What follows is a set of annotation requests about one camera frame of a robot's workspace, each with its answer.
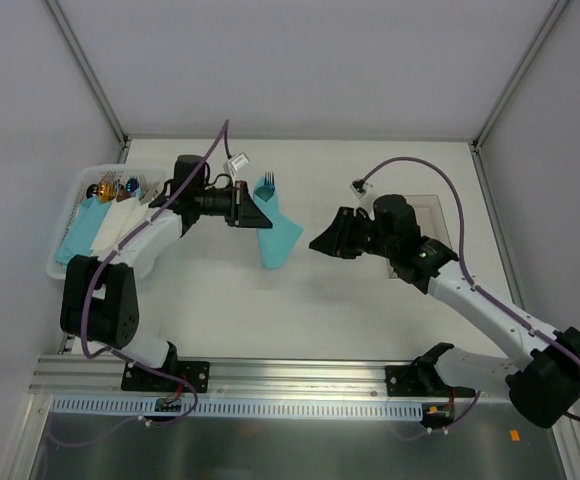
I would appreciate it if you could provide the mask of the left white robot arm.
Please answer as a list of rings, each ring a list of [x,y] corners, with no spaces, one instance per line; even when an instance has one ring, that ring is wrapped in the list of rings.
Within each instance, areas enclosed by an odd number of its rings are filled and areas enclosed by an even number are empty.
[[[273,227],[244,181],[222,188],[184,183],[173,192],[159,195],[139,224],[104,253],[77,255],[69,261],[60,327],[80,340],[86,358],[111,353],[144,368],[144,378],[155,389],[167,390],[176,384],[176,347],[139,331],[136,280],[148,273],[157,257],[202,216],[221,217],[234,228]]]

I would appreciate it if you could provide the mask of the blue paper napkin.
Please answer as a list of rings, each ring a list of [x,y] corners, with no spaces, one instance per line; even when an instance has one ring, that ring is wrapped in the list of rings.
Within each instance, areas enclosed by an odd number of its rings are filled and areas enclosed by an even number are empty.
[[[270,229],[257,230],[259,252],[264,269],[278,269],[288,260],[304,229],[281,211],[277,192],[267,201],[259,196],[258,191],[265,187],[265,178],[261,177],[253,195],[255,205],[272,222]]]

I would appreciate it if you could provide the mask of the white plastic basket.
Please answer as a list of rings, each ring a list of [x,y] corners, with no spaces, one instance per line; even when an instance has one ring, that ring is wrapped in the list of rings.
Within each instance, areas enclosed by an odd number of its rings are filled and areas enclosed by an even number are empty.
[[[88,198],[88,188],[92,185],[97,188],[101,183],[124,187],[131,178],[162,187],[167,171],[159,166],[104,164],[88,167],[75,176],[67,190],[46,262],[46,273],[51,279],[64,280],[68,262],[77,254],[91,253],[91,244],[108,215],[112,201],[102,202],[97,196]]]

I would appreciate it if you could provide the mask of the gold utensil in basket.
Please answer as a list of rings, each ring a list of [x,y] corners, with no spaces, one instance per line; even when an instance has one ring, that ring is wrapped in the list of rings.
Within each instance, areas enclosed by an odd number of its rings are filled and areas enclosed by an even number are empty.
[[[119,193],[119,182],[114,173],[106,173],[96,184],[87,187],[85,197],[96,198],[100,203],[109,203],[116,199]]]

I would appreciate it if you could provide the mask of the right black mount plate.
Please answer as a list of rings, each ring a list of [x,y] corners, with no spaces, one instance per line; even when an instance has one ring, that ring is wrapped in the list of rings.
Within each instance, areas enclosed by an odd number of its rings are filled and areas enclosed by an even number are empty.
[[[387,365],[384,368],[389,397],[455,397],[473,398],[476,391],[466,387],[451,387],[432,367]]]

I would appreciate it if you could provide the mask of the white napkin in basket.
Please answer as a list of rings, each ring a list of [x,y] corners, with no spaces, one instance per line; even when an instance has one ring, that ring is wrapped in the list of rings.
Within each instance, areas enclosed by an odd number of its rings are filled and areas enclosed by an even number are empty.
[[[148,204],[136,197],[113,201],[91,244],[91,253],[100,254],[115,245],[144,219],[147,211]]]

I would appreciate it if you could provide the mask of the teal spoon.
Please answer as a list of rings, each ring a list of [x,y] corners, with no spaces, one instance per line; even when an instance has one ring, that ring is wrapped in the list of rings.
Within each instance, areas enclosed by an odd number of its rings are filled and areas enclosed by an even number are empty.
[[[273,196],[274,192],[268,187],[261,186],[256,190],[255,194],[263,201],[268,201]]]

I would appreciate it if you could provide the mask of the black mount plate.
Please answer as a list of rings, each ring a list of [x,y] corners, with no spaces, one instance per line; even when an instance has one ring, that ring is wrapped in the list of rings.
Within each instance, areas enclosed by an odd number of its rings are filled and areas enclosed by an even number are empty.
[[[178,359],[167,360],[164,365],[154,370],[171,377],[186,380],[197,393],[206,393],[210,379],[210,363],[205,361],[182,361]],[[148,372],[144,368],[134,365],[125,365],[121,379],[121,390],[126,392],[141,393],[173,393],[179,387],[183,392],[189,392],[189,388],[180,382]]]
[[[384,368],[389,397],[455,397],[473,398],[476,391],[466,387],[451,387],[432,367],[387,365]]]

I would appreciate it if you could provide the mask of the aluminium rail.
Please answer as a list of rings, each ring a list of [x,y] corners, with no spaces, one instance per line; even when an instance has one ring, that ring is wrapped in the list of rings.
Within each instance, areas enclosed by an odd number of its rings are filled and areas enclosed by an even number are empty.
[[[210,363],[207,392],[201,398],[296,399],[296,400],[433,400],[471,398],[389,397],[384,368],[408,365],[409,361],[318,361],[279,359],[182,358]],[[31,394],[141,395],[165,397],[172,393],[122,391],[126,363],[102,355],[88,360],[78,355],[44,355],[34,369]],[[453,373],[442,364],[432,367],[451,387],[466,387],[495,400],[509,398],[506,378],[516,373],[508,361],[496,359],[486,365],[474,355],[460,356]]]

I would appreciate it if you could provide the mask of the stacked blue napkins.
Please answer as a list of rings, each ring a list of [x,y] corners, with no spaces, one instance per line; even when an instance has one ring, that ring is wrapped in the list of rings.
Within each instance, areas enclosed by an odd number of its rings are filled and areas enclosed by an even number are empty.
[[[91,244],[99,230],[111,202],[102,204],[96,198],[84,199],[61,243],[55,260],[66,266],[75,255],[89,256]]]

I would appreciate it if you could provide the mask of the left black mount plate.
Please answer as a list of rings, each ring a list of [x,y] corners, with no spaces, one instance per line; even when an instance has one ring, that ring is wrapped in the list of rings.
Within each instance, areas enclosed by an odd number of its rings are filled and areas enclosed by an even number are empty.
[[[205,361],[182,361],[178,359],[167,360],[164,365],[154,370],[171,377],[186,380],[197,393],[206,393],[210,379],[210,363]],[[148,372],[144,368],[134,365],[125,365],[121,379],[121,390],[126,392],[141,393],[173,393],[179,387],[183,392],[189,392],[189,388],[180,382]]]

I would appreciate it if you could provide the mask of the clear plastic container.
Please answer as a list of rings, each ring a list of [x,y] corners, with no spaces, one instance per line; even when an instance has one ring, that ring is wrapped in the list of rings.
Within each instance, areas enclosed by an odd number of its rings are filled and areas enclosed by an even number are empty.
[[[452,261],[457,254],[450,237],[437,195],[406,195],[406,201],[414,208],[421,229],[418,239],[397,240],[388,237],[392,255],[386,260],[388,277],[402,279],[406,283],[426,287],[426,281],[439,275],[439,270]]]

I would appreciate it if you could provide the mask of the orange tape piece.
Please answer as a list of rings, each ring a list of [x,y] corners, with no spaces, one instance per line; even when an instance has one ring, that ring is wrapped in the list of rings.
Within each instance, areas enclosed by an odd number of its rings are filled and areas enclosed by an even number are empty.
[[[521,440],[520,434],[517,430],[510,430],[509,434],[513,442],[519,442]]]

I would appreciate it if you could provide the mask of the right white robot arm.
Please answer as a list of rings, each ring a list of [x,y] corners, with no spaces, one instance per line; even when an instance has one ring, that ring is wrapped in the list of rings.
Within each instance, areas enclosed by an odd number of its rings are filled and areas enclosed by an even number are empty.
[[[516,306],[478,290],[459,256],[421,233],[414,211],[342,207],[310,244],[330,257],[385,258],[397,277],[447,305],[485,334],[502,356],[478,355],[441,342],[411,364],[408,381],[429,395],[464,387],[509,398],[537,427],[550,428],[580,398],[580,332],[559,332]]]

